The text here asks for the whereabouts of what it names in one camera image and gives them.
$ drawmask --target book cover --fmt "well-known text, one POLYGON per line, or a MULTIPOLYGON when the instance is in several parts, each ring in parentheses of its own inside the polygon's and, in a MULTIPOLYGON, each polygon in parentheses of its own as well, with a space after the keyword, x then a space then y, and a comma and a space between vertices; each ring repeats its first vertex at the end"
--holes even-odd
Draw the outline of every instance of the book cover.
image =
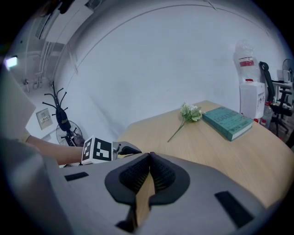
POLYGON ((243 114, 225 107, 210 110, 202 114, 202 118, 230 141, 250 129, 253 122, 243 114))

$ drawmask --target office chair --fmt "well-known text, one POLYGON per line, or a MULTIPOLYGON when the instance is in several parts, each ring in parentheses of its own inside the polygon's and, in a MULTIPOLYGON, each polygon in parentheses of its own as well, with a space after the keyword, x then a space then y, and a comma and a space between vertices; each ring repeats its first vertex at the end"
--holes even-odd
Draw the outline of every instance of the office chair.
MULTIPOLYGON (((260 61, 259 65, 260 65, 261 70, 263 71, 265 78, 266 78, 267 89, 268 89, 267 101, 272 102, 273 98, 275 96, 275 89, 274 89, 274 85, 272 84, 270 72, 268 71, 268 68, 269 68, 268 64, 260 61)), ((285 101, 286 95, 291 95, 292 92, 286 91, 285 89, 282 89, 279 91, 282 93, 282 97, 281 97, 281 99, 279 99, 280 105, 279 106, 271 105, 273 112, 276 114, 276 117, 273 117, 271 119, 271 122, 275 123, 276 127, 277 127, 276 136, 278 136, 278 125, 281 125, 282 127, 284 127, 286 129, 286 134, 288 133, 289 129, 282 122, 282 118, 284 115, 289 116, 289 117, 292 116, 292 110, 289 110, 287 108, 283 108, 283 104, 286 103, 288 105, 288 103, 285 101)))

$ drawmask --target book spine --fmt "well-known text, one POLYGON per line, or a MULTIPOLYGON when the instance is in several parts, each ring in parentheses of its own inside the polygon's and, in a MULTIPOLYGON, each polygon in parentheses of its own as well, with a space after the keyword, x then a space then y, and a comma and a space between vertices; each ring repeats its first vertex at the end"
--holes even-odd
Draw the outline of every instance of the book spine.
POLYGON ((206 115, 202 115, 202 118, 203 118, 203 120, 205 120, 206 122, 208 122, 209 125, 211 125, 215 129, 217 129, 217 131, 219 131, 222 135, 224 135, 229 141, 232 140, 232 137, 231 137, 231 139, 229 139, 229 136, 228 136, 229 133, 228 133, 228 131, 225 128, 223 128, 222 126, 220 126, 218 123, 216 123, 215 121, 213 121, 212 119, 210 119, 206 115))
POLYGON ((245 120, 243 121, 241 124, 239 124, 238 126, 234 127, 231 130, 228 130, 228 136, 232 139, 233 134, 236 130, 242 130, 243 128, 247 127, 248 125, 250 125, 252 122, 245 120))
POLYGON ((228 131, 227 133, 227 138, 229 141, 231 141, 233 139, 233 134, 231 132, 228 131))

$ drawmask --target wooden piece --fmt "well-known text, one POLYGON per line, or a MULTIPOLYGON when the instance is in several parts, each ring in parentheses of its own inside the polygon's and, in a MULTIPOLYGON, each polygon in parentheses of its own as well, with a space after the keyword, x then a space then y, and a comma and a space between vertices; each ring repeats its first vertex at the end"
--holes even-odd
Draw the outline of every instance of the wooden piece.
MULTIPOLYGON (((220 105, 195 104, 203 112, 220 105)), ((272 132, 254 122, 252 128, 230 142, 205 121, 186 124, 167 140, 182 122, 174 110, 131 124, 119 141, 128 141, 142 152, 158 152, 218 169, 252 192, 265 207, 282 198, 294 176, 294 153, 272 132)), ((148 215, 148 198, 154 194, 151 175, 137 194, 140 224, 148 215)))

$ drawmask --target white wall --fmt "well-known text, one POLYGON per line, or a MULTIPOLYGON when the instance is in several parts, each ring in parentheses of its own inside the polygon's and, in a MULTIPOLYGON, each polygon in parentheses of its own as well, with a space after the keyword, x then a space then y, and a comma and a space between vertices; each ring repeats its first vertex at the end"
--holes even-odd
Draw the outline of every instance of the white wall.
POLYGON ((211 2, 216 10, 197 0, 129 0, 95 12, 70 40, 78 74, 66 50, 56 74, 71 119, 88 135, 115 140, 129 124, 184 101, 207 99, 239 111, 236 43, 248 39, 273 79, 290 53, 255 6, 211 2), (253 13, 244 15, 246 7, 253 13))
POLYGON ((48 108, 49 114, 52 115, 55 113, 55 108, 42 104, 42 102, 53 104, 54 100, 53 97, 50 95, 44 95, 45 93, 53 93, 53 91, 49 88, 47 84, 44 84, 41 89, 31 90, 29 93, 27 92, 26 95, 31 100, 31 102, 36 106, 36 109, 34 113, 32 114, 30 120, 28 121, 28 124, 26 126, 27 131, 37 137, 37 138, 44 138, 46 137, 46 140, 58 144, 58 141, 56 139, 55 130, 58 125, 57 120, 55 116, 51 117, 53 124, 43 130, 41 130, 36 113, 39 111, 42 111, 46 108, 48 108))

